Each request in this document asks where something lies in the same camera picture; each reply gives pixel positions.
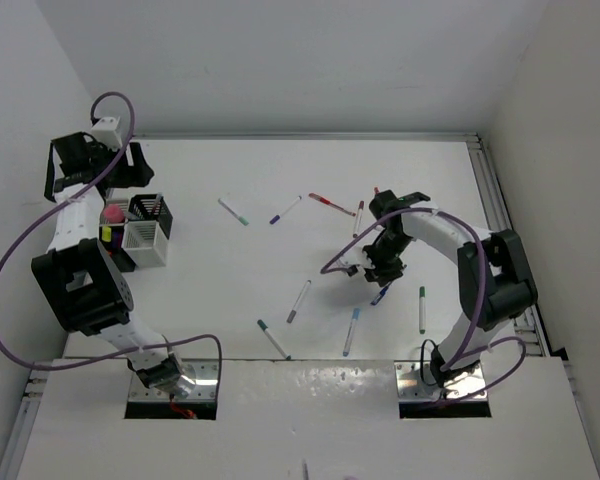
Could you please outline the red gel pen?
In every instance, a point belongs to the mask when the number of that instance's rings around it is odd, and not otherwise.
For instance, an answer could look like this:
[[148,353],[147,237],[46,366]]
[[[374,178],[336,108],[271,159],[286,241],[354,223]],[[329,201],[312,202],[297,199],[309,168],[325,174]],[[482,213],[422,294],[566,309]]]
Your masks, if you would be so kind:
[[338,205],[338,204],[336,204],[336,203],[334,203],[334,202],[326,199],[325,197],[323,197],[323,196],[321,196],[321,195],[319,195],[317,193],[311,192],[311,193],[309,193],[308,196],[309,196],[309,198],[311,198],[313,200],[316,200],[316,201],[318,201],[318,202],[320,202],[320,203],[322,203],[322,204],[324,204],[324,205],[326,205],[326,206],[328,206],[328,207],[330,207],[332,209],[335,209],[335,210],[337,210],[337,211],[339,211],[341,213],[344,213],[344,214],[346,214],[348,216],[351,216],[351,217],[354,217],[354,218],[356,217],[356,213],[355,212],[353,212],[351,210],[348,210],[348,209],[346,209],[346,208],[344,208],[344,207],[342,207],[342,206],[340,206],[340,205]]

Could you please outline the mint cap white marker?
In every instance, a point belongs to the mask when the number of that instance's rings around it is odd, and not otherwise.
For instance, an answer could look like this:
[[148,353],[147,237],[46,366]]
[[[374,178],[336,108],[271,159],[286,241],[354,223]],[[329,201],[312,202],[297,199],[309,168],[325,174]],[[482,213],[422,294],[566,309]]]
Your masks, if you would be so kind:
[[241,225],[248,226],[249,221],[239,213],[233,206],[231,206],[226,199],[219,198],[218,204],[224,208],[232,217],[234,217]]

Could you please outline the dark red cap marker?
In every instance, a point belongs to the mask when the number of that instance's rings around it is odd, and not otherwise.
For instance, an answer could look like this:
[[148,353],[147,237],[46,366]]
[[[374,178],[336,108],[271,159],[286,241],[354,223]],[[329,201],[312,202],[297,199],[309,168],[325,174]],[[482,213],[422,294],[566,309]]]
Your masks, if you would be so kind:
[[359,236],[362,215],[364,213],[364,206],[365,206],[364,200],[360,200],[358,203],[358,208],[357,208],[356,216],[355,216],[355,223],[354,223],[353,232],[352,232],[353,238],[357,238]]

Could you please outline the grey tip white marker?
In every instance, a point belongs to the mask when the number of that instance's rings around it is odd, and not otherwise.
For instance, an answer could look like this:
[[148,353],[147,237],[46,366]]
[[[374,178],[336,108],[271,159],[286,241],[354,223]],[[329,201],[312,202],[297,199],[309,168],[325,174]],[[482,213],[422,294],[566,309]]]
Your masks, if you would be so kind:
[[297,298],[296,298],[296,300],[295,300],[295,302],[294,302],[294,304],[293,304],[293,306],[292,306],[292,308],[291,308],[291,310],[290,310],[290,312],[289,312],[289,314],[287,316],[287,319],[286,319],[286,323],[287,324],[291,324],[294,321],[294,319],[295,319],[295,317],[296,317],[296,315],[297,315],[297,313],[298,313],[298,311],[300,309],[300,306],[301,306],[304,298],[306,297],[306,294],[307,294],[308,290],[311,287],[311,284],[312,284],[311,280],[307,280],[303,284],[302,289],[300,290],[300,292],[299,292],[299,294],[298,294],[298,296],[297,296]]

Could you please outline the dark blue pen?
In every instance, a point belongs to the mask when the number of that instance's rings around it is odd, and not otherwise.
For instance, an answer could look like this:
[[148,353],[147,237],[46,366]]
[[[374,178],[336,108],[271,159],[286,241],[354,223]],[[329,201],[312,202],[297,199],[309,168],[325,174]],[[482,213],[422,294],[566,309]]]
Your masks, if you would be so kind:
[[381,302],[382,299],[385,297],[385,295],[388,292],[388,290],[389,290],[390,287],[391,287],[390,283],[388,283],[387,285],[385,285],[384,287],[382,287],[381,290],[377,293],[377,295],[372,299],[372,301],[370,302],[370,304],[372,306],[376,306],[379,302]]

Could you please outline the light blue cap marker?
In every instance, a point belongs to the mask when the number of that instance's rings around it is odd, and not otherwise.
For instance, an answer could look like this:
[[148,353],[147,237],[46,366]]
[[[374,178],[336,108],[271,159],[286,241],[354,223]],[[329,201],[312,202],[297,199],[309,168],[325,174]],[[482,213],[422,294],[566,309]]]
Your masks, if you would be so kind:
[[356,326],[358,325],[358,321],[359,321],[359,317],[360,317],[360,313],[361,313],[360,308],[355,308],[352,312],[347,336],[346,336],[345,343],[343,346],[343,351],[342,351],[343,357],[348,357],[350,354],[351,346],[352,346],[354,335],[355,335]]

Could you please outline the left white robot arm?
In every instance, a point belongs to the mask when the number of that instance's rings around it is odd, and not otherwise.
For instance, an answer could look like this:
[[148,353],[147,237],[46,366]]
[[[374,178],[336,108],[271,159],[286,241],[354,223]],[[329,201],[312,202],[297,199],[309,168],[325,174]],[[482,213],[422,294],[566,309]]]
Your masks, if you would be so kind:
[[175,397],[184,393],[182,363],[134,314],[130,287],[100,239],[108,191],[145,187],[153,176],[136,142],[118,149],[86,132],[52,140],[45,195],[60,210],[51,244],[31,268],[65,331],[107,341],[144,387]]

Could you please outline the purple cap black highlighter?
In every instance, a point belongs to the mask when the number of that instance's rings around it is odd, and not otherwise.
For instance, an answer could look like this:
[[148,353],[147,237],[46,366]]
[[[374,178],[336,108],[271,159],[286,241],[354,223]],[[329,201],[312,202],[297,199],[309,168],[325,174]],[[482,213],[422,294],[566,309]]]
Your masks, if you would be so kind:
[[120,230],[113,230],[111,233],[111,249],[119,249],[122,245],[123,232]]

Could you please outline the pink glitter bottle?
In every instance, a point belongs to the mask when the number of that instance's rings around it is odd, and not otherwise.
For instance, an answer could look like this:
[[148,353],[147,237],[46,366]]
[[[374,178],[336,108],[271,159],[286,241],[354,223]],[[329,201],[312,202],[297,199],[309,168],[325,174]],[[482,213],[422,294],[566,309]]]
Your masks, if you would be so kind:
[[103,215],[104,220],[110,224],[118,224],[118,223],[123,223],[125,221],[124,211],[117,204],[107,205],[103,209],[102,215]]

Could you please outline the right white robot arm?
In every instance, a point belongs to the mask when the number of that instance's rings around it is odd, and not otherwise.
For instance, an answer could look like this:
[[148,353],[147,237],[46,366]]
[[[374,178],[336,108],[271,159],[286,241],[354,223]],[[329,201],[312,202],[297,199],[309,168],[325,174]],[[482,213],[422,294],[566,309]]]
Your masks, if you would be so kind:
[[414,240],[438,250],[458,269],[462,313],[447,337],[431,352],[428,378],[439,387],[475,367],[481,353],[504,324],[538,298],[538,292],[520,236],[511,229],[480,233],[434,213],[421,192],[398,197],[378,192],[369,204],[382,231],[362,248],[370,262],[365,279],[384,288],[403,276],[401,255]]

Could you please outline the yellow cap black highlighter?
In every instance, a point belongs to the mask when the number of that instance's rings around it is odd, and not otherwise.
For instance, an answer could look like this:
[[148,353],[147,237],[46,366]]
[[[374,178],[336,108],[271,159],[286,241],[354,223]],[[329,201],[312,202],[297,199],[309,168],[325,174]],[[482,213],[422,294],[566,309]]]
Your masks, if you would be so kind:
[[110,242],[112,240],[112,230],[108,226],[101,228],[101,239],[103,242]]

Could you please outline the crimson clear pen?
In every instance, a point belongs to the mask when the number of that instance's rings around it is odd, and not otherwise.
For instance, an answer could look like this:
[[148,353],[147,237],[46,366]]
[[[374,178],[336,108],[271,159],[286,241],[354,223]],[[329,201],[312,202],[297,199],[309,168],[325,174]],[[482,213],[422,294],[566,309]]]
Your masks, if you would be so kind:
[[153,203],[153,205],[152,205],[152,208],[151,208],[151,210],[150,210],[150,214],[151,214],[152,216],[156,216],[156,215],[158,215],[158,214],[159,214],[159,211],[160,211],[160,204],[161,204],[161,201],[162,201],[162,197],[163,197],[163,195],[162,195],[162,193],[161,193],[161,192],[158,192],[158,193],[156,194],[156,196],[155,196],[155,198],[154,198],[154,203]]

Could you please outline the green cap white marker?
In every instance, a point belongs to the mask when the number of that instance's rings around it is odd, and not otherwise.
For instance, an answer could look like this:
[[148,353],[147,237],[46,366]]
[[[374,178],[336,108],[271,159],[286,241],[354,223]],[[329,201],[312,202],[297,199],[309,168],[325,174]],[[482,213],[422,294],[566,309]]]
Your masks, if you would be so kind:
[[419,304],[418,304],[418,330],[421,335],[426,332],[426,287],[419,287]]

